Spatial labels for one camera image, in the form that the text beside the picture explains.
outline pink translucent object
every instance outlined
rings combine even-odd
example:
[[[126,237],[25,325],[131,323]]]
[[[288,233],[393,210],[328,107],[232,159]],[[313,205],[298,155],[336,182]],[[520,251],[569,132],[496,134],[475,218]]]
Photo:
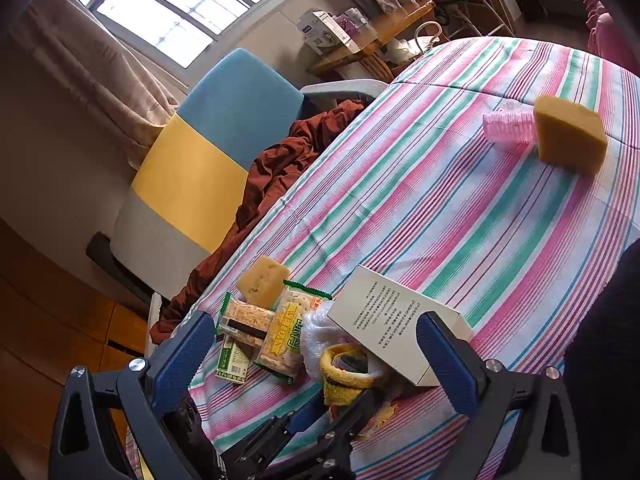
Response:
[[[518,101],[506,100],[497,111],[482,116],[482,130],[489,142],[537,141],[533,111],[522,110]]]

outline yellow label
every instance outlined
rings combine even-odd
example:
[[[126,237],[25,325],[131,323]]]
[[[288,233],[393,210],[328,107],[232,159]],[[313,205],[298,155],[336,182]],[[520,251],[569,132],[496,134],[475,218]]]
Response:
[[[273,339],[273,344],[271,345],[271,352],[280,355],[280,351],[282,350],[282,345],[284,345],[287,337],[289,336],[289,330],[293,325],[293,321],[296,319],[296,313],[298,311],[298,306],[295,303],[287,303],[287,307],[282,313],[282,321],[280,322],[280,327],[278,328],[278,333],[276,337]]]

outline tablecloth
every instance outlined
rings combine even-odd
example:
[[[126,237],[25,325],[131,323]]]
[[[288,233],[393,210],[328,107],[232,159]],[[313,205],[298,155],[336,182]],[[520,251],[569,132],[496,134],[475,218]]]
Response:
[[[482,136],[482,114],[503,98],[529,107],[542,93],[600,113],[609,147],[596,178]],[[629,72],[557,44],[468,38],[437,47],[278,201],[193,308],[216,315],[259,254],[332,294],[363,264],[458,309],[482,358],[522,372],[562,369],[578,323],[639,236],[639,96]],[[287,386],[257,367],[242,386],[219,380],[219,350],[190,387],[219,452],[320,388],[305,374]],[[441,388],[400,400],[387,425],[354,445],[353,469],[361,480],[424,478],[465,421]],[[327,423],[297,435],[281,457],[314,443]],[[478,478],[494,473],[513,425],[511,415]]]

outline sponge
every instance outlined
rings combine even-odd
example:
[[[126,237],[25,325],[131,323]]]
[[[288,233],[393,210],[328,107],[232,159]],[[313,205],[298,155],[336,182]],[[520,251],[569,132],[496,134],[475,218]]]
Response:
[[[552,95],[533,103],[540,160],[578,173],[596,174],[607,153],[607,136],[597,112]]]
[[[271,308],[284,290],[283,280],[289,277],[289,269],[268,256],[260,256],[238,278],[236,286],[247,303]]]

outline chair backrest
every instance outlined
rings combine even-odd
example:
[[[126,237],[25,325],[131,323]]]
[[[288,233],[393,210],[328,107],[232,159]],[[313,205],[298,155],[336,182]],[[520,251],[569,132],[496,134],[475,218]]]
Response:
[[[234,222],[254,158],[286,137],[303,95],[238,48],[193,88],[146,156],[111,251],[170,298]]]

